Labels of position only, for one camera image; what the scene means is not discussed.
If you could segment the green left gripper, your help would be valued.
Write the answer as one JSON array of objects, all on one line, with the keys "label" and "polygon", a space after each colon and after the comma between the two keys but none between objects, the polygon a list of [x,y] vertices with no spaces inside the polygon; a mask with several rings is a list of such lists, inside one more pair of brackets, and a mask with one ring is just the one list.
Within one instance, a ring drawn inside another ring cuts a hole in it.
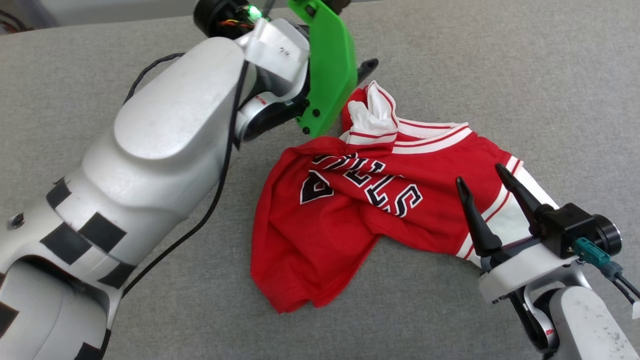
[{"label": "green left gripper", "polygon": [[359,68],[354,37],[341,12],[349,0],[290,0],[288,7],[309,27],[309,105],[299,122],[304,133],[322,136],[338,118],[357,85],[379,66],[379,59],[363,61]]}]

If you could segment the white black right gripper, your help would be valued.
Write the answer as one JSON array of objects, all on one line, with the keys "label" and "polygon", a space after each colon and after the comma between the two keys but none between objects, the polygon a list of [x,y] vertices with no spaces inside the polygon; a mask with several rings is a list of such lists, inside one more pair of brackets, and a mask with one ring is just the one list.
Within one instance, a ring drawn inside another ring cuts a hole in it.
[{"label": "white black right gripper", "polygon": [[[538,223],[538,209],[542,203],[526,189],[526,187],[510,173],[501,163],[494,165],[505,189],[510,192],[519,209],[528,222],[528,230],[532,236],[540,234]],[[543,278],[550,278],[551,282],[561,281],[564,277],[575,280],[576,285],[585,287],[586,278],[581,269],[576,265],[570,265],[576,256],[562,259],[551,252],[544,244],[534,244],[523,249],[514,257],[502,264],[494,265],[489,269],[490,258],[502,249],[502,241],[489,228],[482,214],[475,206],[474,197],[462,177],[455,180],[462,211],[466,219],[475,252],[481,258],[477,261],[483,271],[487,271],[478,280],[478,290],[485,303],[493,303],[500,297],[521,289],[528,284],[535,283]]]}]

